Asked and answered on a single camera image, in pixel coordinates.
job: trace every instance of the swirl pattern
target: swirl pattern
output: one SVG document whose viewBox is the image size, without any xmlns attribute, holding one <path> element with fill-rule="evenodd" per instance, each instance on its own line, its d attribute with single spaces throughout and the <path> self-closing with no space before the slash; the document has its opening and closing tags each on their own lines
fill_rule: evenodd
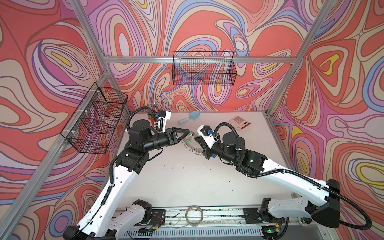
<svg viewBox="0 0 384 240">
<path fill-rule="evenodd" d="M 0 5 L 2 217 L 102 70 L 68 1 Z M 58 238 L 79 221 L 99 193 L 125 119 L 106 155 L 65 149 L 10 239 Z"/>
<path fill-rule="evenodd" d="M 384 236 L 383 9 L 378 1 L 338 1 L 271 114 L 296 170 L 336 179 L 371 216 L 370 230 L 342 226 L 340 239 Z M 340 213 L 364 221 L 344 203 Z"/>
<path fill-rule="evenodd" d="M 231 50 L 236 56 L 294 56 L 320 5 L 316 0 L 109 0 L 89 3 L 85 10 L 107 55 Z M 284 41 L 274 37 L 276 32 Z M 233 87 L 173 86 L 168 80 L 171 65 L 164 64 L 115 63 L 112 72 L 129 95 L 131 109 L 151 105 L 171 111 L 252 111 L 266 109 L 287 67 L 239 63 Z M 164 80 L 161 87 L 157 85 L 160 79 Z M 242 86 L 254 80 L 261 80 L 258 90 Z M 244 94 L 253 87 L 256 92 Z"/>
</svg>

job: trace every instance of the red wire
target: red wire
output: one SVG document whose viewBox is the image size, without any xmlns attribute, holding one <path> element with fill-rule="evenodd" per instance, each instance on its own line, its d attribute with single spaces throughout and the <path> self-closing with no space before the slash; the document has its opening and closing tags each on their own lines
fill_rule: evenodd
<svg viewBox="0 0 384 240">
<path fill-rule="evenodd" d="M 157 215 L 152 215 L 152 217 L 158 217 L 161 221 L 161 224 L 163 224 L 163 220 L 161 219 L 161 217 L 157 216 Z"/>
</svg>

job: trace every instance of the metal frame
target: metal frame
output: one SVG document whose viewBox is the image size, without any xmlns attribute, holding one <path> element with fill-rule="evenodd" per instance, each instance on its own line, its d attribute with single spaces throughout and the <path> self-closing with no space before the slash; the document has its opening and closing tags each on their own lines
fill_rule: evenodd
<svg viewBox="0 0 384 240">
<path fill-rule="evenodd" d="M 336 237 L 336 234 L 334 232 L 334 229 L 325 227 L 323 225 L 318 224 L 317 227 L 319 228 L 321 237 L 323 240 L 338 240 L 339 238 Z"/>
<path fill-rule="evenodd" d="M 107 82 L 107 79 L 110 77 L 108 72 L 104 72 L 97 84 L 104 86 Z M 79 119 L 82 114 L 81 110 L 84 110 L 87 104 L 91 101 L 92 94 L 88 94 L 82 103 L 79 105 L 78 110 L 73 114 L 73 117 L 68 121 L 65 129 L 69 131 L 72 129 L 73 125 Z M 8 208 L 7 212 L 4 214 L 0 222 L 0 239 L 8 239 L 8 237 L 13 233 L 16 226 L 24 216 L 28 207 L 32 203 L 33 199 L 39 192 L 41 186 L 44 184 L 46 178 L 52 171 L 53 167 L 57 163 L 61 154 L 64 152 L 65 147 L 68 145 L 68 141 L 62 135 L 58 135 L 55 143 L 48 151 L 47 155 L 41 161 L 39 166 L 33 172 L 31 178 L 27 181 L 17 198 L 14 200 L 12 205 Z"/>
<path fill-rule="evenodd" d="M 105 56 L 107 63 L 172 63 L 171 56 Z M 234 63 L 291 63 L 296 57 L 233 57 Z"/>
<path fill-rule="evenodd" d="M 331 11 L 335 2 L 336 2 L 335 0 L 324 0 L 316 18 L 314 19 L 310 29 L 307 32 L 307 35 L 305 36 L 303 42 L 301 43 L 299 51 L 296 54 L 297 61 L 295 61 L 295 63 L 289 67 L 288 71 L 285 73 L 284 78 L 281 80 L 280 85 L 278 86 L 275 94 L 273 95 L 271 101 L 267 106 L 266 112 L 268 114 L 277 105 L 279 99 L 283 95 L 289 82 L 293 78 L 293 75 L 295 74 L 296 70 L 300 67 L 301 62 L 303 61 L 303 58 L 305 56 L 305 53 L 308 51 L 312 41 L 316 37 L 316 34 L 319 32 L 321 25 L 324 23 L 326 17 L 328 16 L 328 13 Z"/>
<path fill-rule="evenodd" d="M 240 215 L 243 215 L 243 208 L 256 208 L 260 204 L 255 205 L 230 205 L 230 206 L 200 206 L 204 214 L 204 222 L 199 226 L 202 227 L 225 227 L 225 226 L 243 226 L 246 221 Z M 115 210 L 114 217 L 120 216 L 127 211 L 130 207 L 118 207 Z M 185 220 L 185 212 L 188 207 L 154 207 L 155 209 L 165 209 L 164 228 L 171 229 L 172 227 L 180 228 L 185 227 L 187 221 Z M 189 217 L 200 216 L 199 211 L 190 211 Z M 290 225 L 299 225 L 297 218 L 290 218 Z M 248 226 L 271 226 L 273 223 L 250 223 Z"/>
<path fill-rule="evenodd" d="M 295 168 L 292 164 L 291 158 L 289 157 L 289 153 L 285 150 L 285 147 L 283 145 L 283 141 L 280 139 L 279 135 L 277 134 L 276 128 L 272 122 L 271 117 L 268 114 L 264 113 L 264 118 L 265 118 L 265 121 L 266 121 L 266 123 L 267 123 L 267 125 L 268 125 L 268 127 L 272 133 L 273 138 L 275 139 L 276 145 L 279 148 L 280 154 L 283 157 L 283 160 L 284 160 L 287 168 L 295 170 Z"/>
<path fill-rule="evenodd" d="M 265 116 L 267 124 L 269 125 L 272 131 L 272 134 L 276 140 L 276 143 L 280 149 L 280 152 L 287 164 L 290 163 L 289 156 L 287 156 L 287 153 L 285 152 L 284 147 L 282 147 L 280 138 L 278 137 L 276 131 L 274 130 L 275 128 L 273 127 L 273 123 L 269 117 L 269 112 L 277 104 L 285 88 L 289 84 L 290 79 L 293 77 L 294 73 L 300 66 L 306 51 L 308 50 L 311 42 L 315 38 L 316 33 L 318 32 L 320 26 L 322 25 L 326 16 L 331 10 L 334 2 L 335 0 L 324 0 L 324 3 L 321 6 L 318 15 L 316 16 L 307 35 L 305 36 L 299 48 L 298 54 L 295 57 L 272 57 L 272 56 L 233 57 L 233 61 L 235 63 L 289 63 L 291 64 L 286 75 L 282 79 L 282 83 L 278 87 L 271 102 L 267 106 L 266 116 Z M 71 4 L 73 6 L 73 9 L 76 13 L 77 18 L 79 19 L 80 24 L 83 26 L 85 37 L 90 42 L 91 48 L 94 50 L 96 57 L 98 58 L 100 64 L 102 65 L 104 72 L 97 81 L 97 84 L 99 86 L 104 86 L 109 79 L 111 86 L 115 89 L 120 90 L 114 75 L 111 74 L 111 69 L 109 67 L 110 63 L 172 63 L 173 59 L 170 56 L 124 56 L 124 57 L 106 56 L 99 45 L 97 37 L 90 24 L 89 18 L 83 6 L 80 3 L 80 0 L 71 0 Z M 91 99 L 90 97 L 86 97 L 78 109 L 80 110 L 84 109 L 84 107 L 88 104 L 90 99 Z M 72 128 L 73 124 L 79 118 L 80 114 L 81 114 L 81 111 L 78 111 L 78 113 L 74 114 L 73 118 L 71 118 L 69 120 L 69 123 L 67 124 L 67 129 Z M 47 155 L 44 157 L 40 165 L 36 168 L 35 172 L 32 174 L 31 178 L 23 187 L 18 197 L 15 199 L 13 204 L 10 206 L 10 208 L 7 210 L 7 212 L 1 219 L 0 239 L 7 239 L 13 233 L 19 221 L 22 219 L 26 210 L 28 209 L 31 202 L 35 198 L 36 194 L 40 190 L 41 186 L 45 182 L 49 173 L 57 163 L 57 160 L 60 158 L 67 144 L 68 142 L 61 135 L 59 135 L 54 145 L 51 147 L 51 149 L 49 150 Z"/>
</svg>

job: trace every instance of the calculator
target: calculator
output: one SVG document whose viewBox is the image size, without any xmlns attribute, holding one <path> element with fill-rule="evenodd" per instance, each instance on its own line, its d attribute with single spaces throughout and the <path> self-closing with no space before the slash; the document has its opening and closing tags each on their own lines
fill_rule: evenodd
<svg viewBox="0 0 384 240">
<path fill-rule="evenodd" d="M 228 123 L 231 124 L 236 130 L 243 130 L 251 124 L 251 122 L 248 122 L 239 116 L 232 118 L 228 121 Z"/>
</svg>

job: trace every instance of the blue spatula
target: blue spatula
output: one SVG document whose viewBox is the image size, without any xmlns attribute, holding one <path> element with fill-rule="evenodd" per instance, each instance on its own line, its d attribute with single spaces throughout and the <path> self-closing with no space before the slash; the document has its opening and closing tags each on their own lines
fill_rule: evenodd
<svg viewBox="0 0 384 240">
<path fill-rule="evenodd" d="M 197 118 L 198 116 L 200 116 L 200 113 L 199 113 L 198 111 L 193 111 L 193 112 L 191 112 L 191 113 L 189 114 L 189 117 L 180 120 L 180 121 L 179 121 L 179 124 L 182 124 L 182 123 L 188 121 L 189 119 L 195 119 L 195 118 Z"/>
</svg>

